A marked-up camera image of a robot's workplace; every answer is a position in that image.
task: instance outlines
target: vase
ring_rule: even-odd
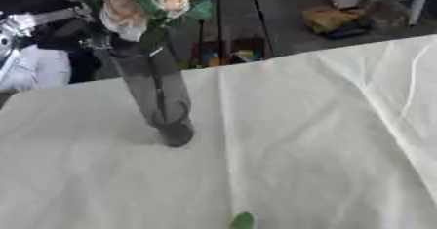
[[[171,147],[182,147],[194,136],[191,103],[175,59],[166,46],[139,43],[111,52],[140,112]]]

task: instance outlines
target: table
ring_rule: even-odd
[[[120,79],[0,112],[0,227],[437,226],[437,37],[184,73],[196,128],[162,145]]]

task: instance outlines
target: gray floor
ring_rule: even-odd
[[[398,28],[392,31],[374,31],[367,35],[328,40],[312,34],[302,23],[302,10],[330,4],[329,0],[259,0],[267,19],[276,56],[287,56],[302,52],[365,44],[432,34],[437,31],[437,23],[429,19],[414,27]],[[226,38],[262,35],[257,13],[251,0],[223,0],[223,20]],[[192,43],[197,39],[196,25],[186,28],[175,35],[174,40],[179,54],[189,57]],[[209,23],[207,39],[217,37],[217,29],[213,22]]]

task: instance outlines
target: small green toy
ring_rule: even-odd
[[[257,229],[255,218],[251,213],[240,213],[230,224],[230,229]]]

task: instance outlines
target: yellow item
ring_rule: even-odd
[[[310,8],[302,12],[306,24],[316,33],[326,33],[364,15],[362,9],[338,10],[330,6]]]

